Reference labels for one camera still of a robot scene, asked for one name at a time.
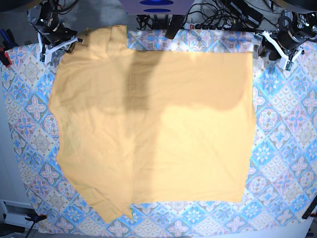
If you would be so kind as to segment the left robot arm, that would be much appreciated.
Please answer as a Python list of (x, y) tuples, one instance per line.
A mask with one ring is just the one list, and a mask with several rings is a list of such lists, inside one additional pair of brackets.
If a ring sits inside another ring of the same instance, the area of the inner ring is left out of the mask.
[(263, 36), (258, 48), (259, 57), (275, 61), (294, 60), (303, 54), (300, 46), (317, 41), (317, 2), (315, 0), (273, 0), (272, 5), (284, 8), (278, 19), (278, 28)]

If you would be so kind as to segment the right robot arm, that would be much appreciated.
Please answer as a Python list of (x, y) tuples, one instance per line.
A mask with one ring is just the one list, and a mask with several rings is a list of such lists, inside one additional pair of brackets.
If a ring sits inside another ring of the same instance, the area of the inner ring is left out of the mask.
[(41, 60), (59, 49), (70, 54), (75, 44), (82, 42), (77, 31), (67, 28), (59, 18), (69, 13), (77, 3), (75, 0), (69, 6), (62, 6), (58, 0), (44, 0), (27, 11), (27, 20), (38, 35)]

